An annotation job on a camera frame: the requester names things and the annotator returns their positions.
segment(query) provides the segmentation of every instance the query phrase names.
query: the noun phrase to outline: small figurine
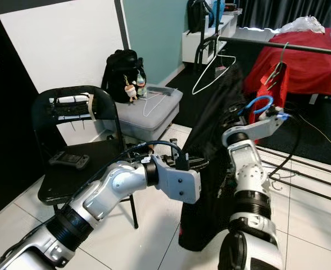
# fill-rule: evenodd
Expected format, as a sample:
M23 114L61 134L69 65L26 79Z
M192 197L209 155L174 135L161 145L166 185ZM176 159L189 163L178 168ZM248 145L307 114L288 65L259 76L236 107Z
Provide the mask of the small figurine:
M143 77L140 74L138 74L138 77L137 77L137 86L139 87L138 95L143 98L146 98L147 97L147 87L145 86L145 80L143 79Z
M129 84L128 82L128 78L124 75L124 79L125 79L125 92L126 94L130 97L130 102L133 102L133 98L135 98L136 100L137 98L137 92L135 90L135 87L132 84Z

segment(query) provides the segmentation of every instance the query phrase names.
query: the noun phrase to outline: game controller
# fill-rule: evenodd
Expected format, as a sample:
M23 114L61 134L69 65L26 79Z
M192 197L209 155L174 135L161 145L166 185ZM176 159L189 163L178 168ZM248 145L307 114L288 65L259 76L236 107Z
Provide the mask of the game controller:
M83 170L89 163L90 157L88 155L73 155L66 153L65 151L58 152L55 156L49 159L49 164L54 165L65 165L75 167L77 170Z

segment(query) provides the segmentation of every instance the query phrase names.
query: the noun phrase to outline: chair backrest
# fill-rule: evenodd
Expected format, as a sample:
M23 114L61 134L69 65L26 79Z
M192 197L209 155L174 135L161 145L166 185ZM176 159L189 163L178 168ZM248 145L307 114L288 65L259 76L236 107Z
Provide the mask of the chair backrest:
M91 119L114 120L120 146L124 149L115 103L101 88L84 85L50 89L39 94L31 107L36 132L57 124Z

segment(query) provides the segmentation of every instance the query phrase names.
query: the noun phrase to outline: black curtain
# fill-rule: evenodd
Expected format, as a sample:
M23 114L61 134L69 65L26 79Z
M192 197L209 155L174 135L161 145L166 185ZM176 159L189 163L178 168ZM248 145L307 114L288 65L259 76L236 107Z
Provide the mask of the black curtain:
M281 28L298 17L315 16L331 28L331 0L241 0L240 27Z

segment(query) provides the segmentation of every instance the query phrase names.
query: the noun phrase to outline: white wire hanger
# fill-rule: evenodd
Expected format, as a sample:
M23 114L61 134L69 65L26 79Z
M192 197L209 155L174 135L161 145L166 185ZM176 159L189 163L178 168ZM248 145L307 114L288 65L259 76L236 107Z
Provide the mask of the white wire hanger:
M154 98L154 97L157 97L157 96L159 96L159 95L163 95L163 94L156 94L156 95L154 95L154 96L152 96L152 97L150 97L150 98L140 98L140 100L145 100L145 104L144 104L144 109L143 109L143 116L144 117L148 117L150 114L151 114L151 112L164 100L164 98L166 97L166 95L164 95L163 96L163 98L146 114L145 113L145 108L147 107L147 104L148 104L148 100L151 100L152 98Z
M217 46L217 43L218 43L218 41L219 41L219 38L220 38L220 36L218 35L218 36L217 36L217 39L216 39L216 46ZM228 67L227 67L227 68L226 68L226 69L225 69L225 70L224 70L219 76L217 76L217 77L216 77L211 83L209 83L208 85L206 85L206 86L204 86L203 88L199 89L198 91L194 92L196 86L198 86L198 83L199 83L200 80L203 78L205 72L207 71L207 69L211 66L211 64L215 61L215 59L216 59L218 56L219 56L219 57L233 58L234 61L233 61L233 63L232 63L230 66L228 66ZM210 61L210 63L209 63L208 66L205 68L205 70L203 71L203 73L200 75L198 81L197 81L196 84L194 85L193 90L192 90L192 94L193 94L193 95L196 95L197 93L200 93L200 92L203 91L204 89L206 89L206 88L208 88L209 86L211 86L211 85L212 85L213 83L215 83L220 77L222 77L222 76L223 76L223 75L224 75L224 74L230 69L230 67L231 67L232 65L235 64L236 61L237 61L237 58L236 58L235 56L230 56L230 55L220 55L219 52L217 52L216 55L215 55L215 57Z
M265 81L265 84L264 85L267 85L269 82L272 82L276 76L278 76L283 68L283 57L284 57L284 52L285 52L285 49L287 47L287 45L289 44L289 42L287 42L283 48L283 51L282 51L282 55L280 57L280 62L276 65L274 71L270 74L270 76L267 78L267 80ZM272 87L274 85L276 85L278 83L278 81L276 81L275 83L273 83L270 87L268 87L267 90L270 90L272 89Z

